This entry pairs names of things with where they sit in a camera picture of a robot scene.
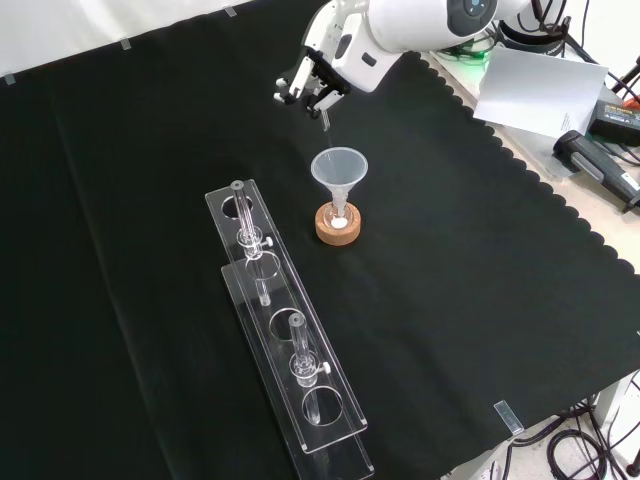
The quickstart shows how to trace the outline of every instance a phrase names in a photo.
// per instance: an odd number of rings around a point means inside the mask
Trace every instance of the white powder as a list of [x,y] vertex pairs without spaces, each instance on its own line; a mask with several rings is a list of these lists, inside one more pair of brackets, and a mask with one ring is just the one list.
[[344,228],[349,223],[346,218],[335,217],[331,219],[331,226],[333,228]]

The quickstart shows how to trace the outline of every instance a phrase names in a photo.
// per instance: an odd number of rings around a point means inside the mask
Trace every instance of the wooden stand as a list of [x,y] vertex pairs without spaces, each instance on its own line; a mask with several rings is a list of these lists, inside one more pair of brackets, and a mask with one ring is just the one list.
[[318,237],[324,243],[334,247],[342,247],[350,244],[358,238],[358,235],[360,235],[360,225],[362,223],[360,212],[356,207],[347,203],[351,209],[351,213],[353,214],[353,221],[351,224],[340,229],[328,227],[324,223],[324,211],[329,205],[331,205],[331,202],[325,203],[316,212],[316,233],[318,234]]

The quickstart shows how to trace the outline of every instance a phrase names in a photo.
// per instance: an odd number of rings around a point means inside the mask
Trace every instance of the black cloth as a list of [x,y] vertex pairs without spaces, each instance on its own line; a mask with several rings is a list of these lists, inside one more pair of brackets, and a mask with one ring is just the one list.
[[67,478],[293,478],[204,201],[235,179],[283,236],[376,478],[494,447],[500,400],[530,426],[640,367],[633,269],[417,55],[332,112],[333,144],[369,160],[363,231],[317,240],[327,137],[272,95],[319,6],[257,0],[0,89],[11,478],[33,478],[16,452]]

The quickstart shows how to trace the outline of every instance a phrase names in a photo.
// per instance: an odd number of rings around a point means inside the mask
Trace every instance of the acrylic test tube rack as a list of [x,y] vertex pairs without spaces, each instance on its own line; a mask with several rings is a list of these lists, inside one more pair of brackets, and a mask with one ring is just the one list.
[[367,421],[253,180],[206,195],[227,288],[302,480],[359,480]]

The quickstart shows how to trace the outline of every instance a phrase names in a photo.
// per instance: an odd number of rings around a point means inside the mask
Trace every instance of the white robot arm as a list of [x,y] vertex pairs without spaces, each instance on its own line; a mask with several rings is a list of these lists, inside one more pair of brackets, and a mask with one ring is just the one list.
[[333,0],[311,20],[293,79],[274,98],[317,118],[356,87],[375,90],[400,56],[465,42],[530,0]]

